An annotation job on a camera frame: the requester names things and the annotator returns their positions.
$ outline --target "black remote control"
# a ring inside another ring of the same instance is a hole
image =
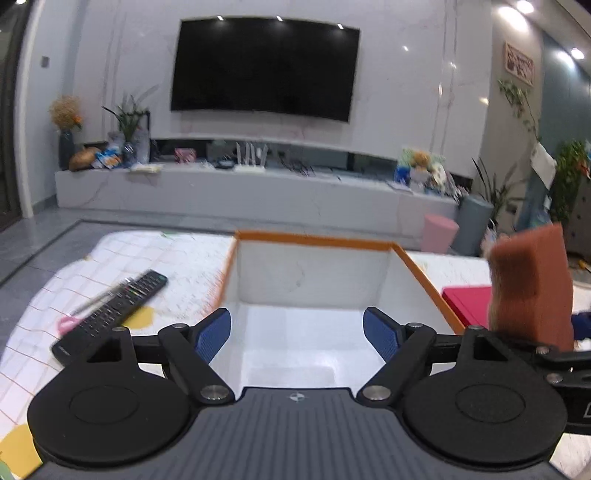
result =
[[[64,367],[91,344],[121,325],[167,284],[164,275],[148,270],[142,277],[123,286],[115,296],[88,315],[51,346],[51,352]]]

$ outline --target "yellow circle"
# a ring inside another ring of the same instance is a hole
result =
[[[25,478],[41,466],[29,425],[14,427],[0,442],[0,460],[16,476]]]
[[[149,327],[154,321],[154,309],[152,307],[142,307],[129,317],[123,326],[130,330],[139,330]]]

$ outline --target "black television screen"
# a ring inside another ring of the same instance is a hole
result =
[[[183,21],[172,110],[247,110],[348,121],[359,30],[302,20]]]

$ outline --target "brown sponge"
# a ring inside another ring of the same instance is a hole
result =
[[[559,223],[496,244],[489,255],[489,327],[572,351],[573,282]]]

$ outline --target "bread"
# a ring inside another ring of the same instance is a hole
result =
[[[96,158],[96,154],[100,152],[98,148],[85,148],[78,152],[70,159],[70,171],[87,170],[90,168]]]

